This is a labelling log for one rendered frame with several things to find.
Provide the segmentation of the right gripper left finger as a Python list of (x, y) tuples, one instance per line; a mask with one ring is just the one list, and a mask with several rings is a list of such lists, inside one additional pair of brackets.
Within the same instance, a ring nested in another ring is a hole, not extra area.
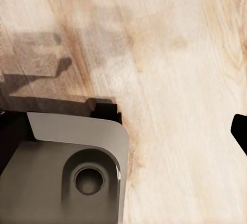
[(0, 175), (27, 133), (22, 114), (0, 120)]

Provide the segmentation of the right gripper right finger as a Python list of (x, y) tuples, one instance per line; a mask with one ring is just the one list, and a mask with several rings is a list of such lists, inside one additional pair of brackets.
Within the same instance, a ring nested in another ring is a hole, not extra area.
[(247, 116), (241, 114), (234, 115), (231, 133), (247, 155)]

